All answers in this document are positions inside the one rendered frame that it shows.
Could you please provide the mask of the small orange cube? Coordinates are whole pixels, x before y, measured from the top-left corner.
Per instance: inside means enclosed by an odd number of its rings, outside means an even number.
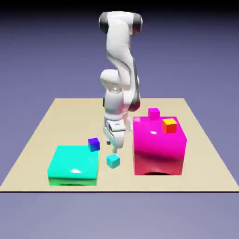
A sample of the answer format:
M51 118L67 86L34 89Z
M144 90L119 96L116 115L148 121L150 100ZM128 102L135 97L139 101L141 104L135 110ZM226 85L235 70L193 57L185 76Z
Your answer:
M177 122L173 118L163 119L162 130L166 134L175 133L177 130Z

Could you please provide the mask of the small cyan cube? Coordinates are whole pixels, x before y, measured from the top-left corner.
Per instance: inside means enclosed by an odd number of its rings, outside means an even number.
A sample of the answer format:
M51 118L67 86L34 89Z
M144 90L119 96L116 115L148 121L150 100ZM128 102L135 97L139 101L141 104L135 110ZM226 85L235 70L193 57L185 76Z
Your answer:
M106 162L110 168L114 169L120 165L120 157L116 154L109 155L106 158Z

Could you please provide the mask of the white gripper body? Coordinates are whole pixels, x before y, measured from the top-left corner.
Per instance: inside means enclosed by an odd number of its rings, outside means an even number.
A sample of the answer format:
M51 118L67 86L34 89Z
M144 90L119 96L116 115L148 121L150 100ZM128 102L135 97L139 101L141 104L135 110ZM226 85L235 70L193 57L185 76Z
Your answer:
M103 132L114 149L122 148L124 144L125 131L111 132L107 127L103 127Z

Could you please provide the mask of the large cyan box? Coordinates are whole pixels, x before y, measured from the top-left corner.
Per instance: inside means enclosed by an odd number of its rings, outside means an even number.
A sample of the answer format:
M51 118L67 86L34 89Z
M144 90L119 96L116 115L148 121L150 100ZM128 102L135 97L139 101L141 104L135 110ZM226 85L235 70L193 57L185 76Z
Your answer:
M95 186L99 151L88 146L58 146L47 170L50 185Z

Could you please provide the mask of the large magenta box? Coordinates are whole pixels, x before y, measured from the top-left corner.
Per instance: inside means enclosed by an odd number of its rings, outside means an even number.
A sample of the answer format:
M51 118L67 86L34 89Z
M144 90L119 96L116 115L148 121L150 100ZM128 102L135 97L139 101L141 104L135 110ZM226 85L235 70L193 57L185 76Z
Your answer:
M162 129L164 119L174 119L176 132ZM148 116L133 119L133 159L135 175L181 175L187 139L176 116Z

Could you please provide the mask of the small blue cube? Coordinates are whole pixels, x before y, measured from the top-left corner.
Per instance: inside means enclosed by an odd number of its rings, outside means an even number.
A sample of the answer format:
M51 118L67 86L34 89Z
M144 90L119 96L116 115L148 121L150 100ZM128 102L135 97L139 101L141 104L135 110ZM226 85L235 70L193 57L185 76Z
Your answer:
M90 138L88 139L88 146L91 152L100 150L100 142L98 138Z

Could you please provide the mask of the small magenta cube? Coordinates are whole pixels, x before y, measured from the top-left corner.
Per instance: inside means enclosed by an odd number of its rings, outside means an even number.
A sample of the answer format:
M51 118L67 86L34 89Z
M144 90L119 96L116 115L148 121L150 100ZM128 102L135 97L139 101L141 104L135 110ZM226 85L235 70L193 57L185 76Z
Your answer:
M149 108L148 117L151 120L158 120L160 118L160 110L158 108Z

